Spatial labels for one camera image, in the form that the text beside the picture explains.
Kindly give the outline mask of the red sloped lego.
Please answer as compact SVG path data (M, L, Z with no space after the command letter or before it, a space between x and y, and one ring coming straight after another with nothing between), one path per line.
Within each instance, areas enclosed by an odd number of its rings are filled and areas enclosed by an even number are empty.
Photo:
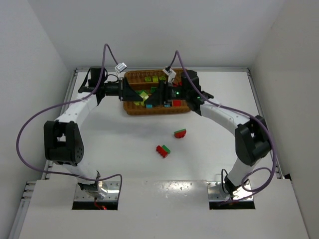
M173 100L172 101L173 107L180 107L181 106L181 100Z

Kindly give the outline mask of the red green rounded lego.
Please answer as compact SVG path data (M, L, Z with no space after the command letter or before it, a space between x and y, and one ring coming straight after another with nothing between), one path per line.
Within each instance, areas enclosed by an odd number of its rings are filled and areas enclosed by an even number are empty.
M174 132L174 137L175 138L183 138L186 136L187 130L184 129L180 129Z

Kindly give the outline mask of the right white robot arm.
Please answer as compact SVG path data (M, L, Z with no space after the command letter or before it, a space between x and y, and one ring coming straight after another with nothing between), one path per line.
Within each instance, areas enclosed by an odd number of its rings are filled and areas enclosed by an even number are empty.
M147 99L148 105L158 106L184 100L191 111L214 121L235 137L237 159L220 185L224 195L232 195L246 183L256 164L272 149L264 119L222 106L214 96L201 90L195 71L182 72L180 84L177 84L173 69L165 68L163 72L167 80L159 78L159 86Z

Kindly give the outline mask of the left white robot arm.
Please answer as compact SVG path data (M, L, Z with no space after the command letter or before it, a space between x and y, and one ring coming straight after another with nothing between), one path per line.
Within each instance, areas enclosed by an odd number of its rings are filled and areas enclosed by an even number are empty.
M106 197L107 185L98 170L93 169L84 159L80 127L105 96L117 96L122 101L143 101L126 78L118 78L114 82L109 82L107 78L106 69L91 67L78 90L75 102L56 120L44 124L46 159L74 174L80 189L99 199Z

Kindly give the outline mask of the lime lego slope piece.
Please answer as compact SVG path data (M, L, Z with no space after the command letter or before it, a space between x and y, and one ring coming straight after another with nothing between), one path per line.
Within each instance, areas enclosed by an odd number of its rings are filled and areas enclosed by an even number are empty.
M145 105L145 101L149 98L148 93L146 91L137 91L137 93L142 98L142 101L134 102L134 104L136 106L144 106Z

